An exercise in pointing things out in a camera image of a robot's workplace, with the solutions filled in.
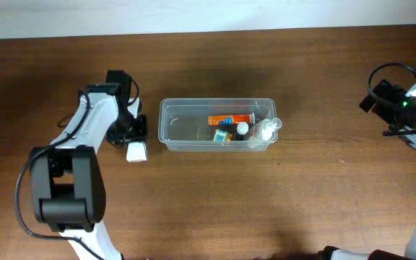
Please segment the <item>white green medicine box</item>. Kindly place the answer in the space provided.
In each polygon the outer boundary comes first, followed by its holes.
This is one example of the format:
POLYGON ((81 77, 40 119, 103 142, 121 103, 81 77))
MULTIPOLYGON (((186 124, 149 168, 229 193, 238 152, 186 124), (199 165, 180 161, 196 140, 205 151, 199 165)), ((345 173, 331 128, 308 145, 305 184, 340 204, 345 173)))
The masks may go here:
POLYGON ((146 142, 130 142, 127 147, 126 160, 130 163, 147 161, 146 142))

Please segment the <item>clear plastic container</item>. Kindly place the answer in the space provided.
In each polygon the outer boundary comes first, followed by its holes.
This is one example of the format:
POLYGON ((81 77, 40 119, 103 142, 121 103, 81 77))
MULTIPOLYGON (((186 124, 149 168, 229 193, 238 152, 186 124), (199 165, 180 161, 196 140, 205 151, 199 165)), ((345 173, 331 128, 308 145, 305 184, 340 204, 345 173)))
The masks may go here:
POLYGON ((269 98, 168 98, 160 104, 159 140, 177 152, 264 151, 282 122, 269 98))

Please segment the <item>orange tablet tube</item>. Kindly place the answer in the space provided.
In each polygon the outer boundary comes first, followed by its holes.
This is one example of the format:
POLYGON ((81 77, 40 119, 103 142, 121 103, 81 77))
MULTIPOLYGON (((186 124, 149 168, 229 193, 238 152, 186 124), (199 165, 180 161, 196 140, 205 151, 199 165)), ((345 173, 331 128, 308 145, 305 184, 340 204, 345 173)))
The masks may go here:
POLYGON ((236 125, 240 122, 246 122, 247 124, 255 123, 255 114, 233 114, 233 115, 216 115, 208 117, 208 124, 210 126, 222 126, 222 125, 236 125))

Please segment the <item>small gold-capped jar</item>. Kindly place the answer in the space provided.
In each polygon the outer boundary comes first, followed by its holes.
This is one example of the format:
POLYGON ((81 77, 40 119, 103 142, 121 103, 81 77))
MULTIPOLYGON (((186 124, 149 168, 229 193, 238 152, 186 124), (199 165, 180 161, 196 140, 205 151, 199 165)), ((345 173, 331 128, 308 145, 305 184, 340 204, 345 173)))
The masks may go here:
POLYGON ((230 142, 232 137, 233 135, 230 132, 222 130, 222 129, 217 129, 214 132, 213 141, 214 142, 230 142))

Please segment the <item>dark bottle white cap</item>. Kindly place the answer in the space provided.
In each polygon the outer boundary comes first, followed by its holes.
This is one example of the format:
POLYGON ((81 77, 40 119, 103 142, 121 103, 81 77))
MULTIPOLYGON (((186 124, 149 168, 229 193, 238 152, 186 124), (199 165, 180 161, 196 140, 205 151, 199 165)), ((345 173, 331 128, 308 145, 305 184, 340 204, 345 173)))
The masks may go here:
POLYGON ((246 122, 237 124, 236 133, 233 136, 233 141, 244 141, 247 137, 249 125, 246 122))

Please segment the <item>white spray bottle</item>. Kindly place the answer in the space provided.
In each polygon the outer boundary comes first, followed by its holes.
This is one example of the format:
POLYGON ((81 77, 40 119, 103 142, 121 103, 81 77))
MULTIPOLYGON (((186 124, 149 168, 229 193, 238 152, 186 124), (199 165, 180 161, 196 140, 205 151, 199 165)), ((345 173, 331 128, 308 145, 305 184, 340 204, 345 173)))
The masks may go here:
POLYGON ((282 127, 279 118, 268 119, 258 122, 252 126, 247 133, 247 145, 250 148, 257 148, 272 138, 273 133, 282 127))

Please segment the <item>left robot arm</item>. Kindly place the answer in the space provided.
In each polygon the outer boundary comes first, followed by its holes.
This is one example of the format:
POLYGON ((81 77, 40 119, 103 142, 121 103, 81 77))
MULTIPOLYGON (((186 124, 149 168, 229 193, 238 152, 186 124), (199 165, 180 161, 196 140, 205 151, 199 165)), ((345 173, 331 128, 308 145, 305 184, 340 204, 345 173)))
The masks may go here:
POLYGON ((34 148, 21 172, 30 174, 36 220, 53 231, 46 240, 70 242, 80 259, 122 259, 103 220, 106 191, 97 154, 107 141, 126 147, 129 162, 147 159, 139 87, 132 79, 114 79, 87 86, 78 98, 64 131, 48 146, 34 148))

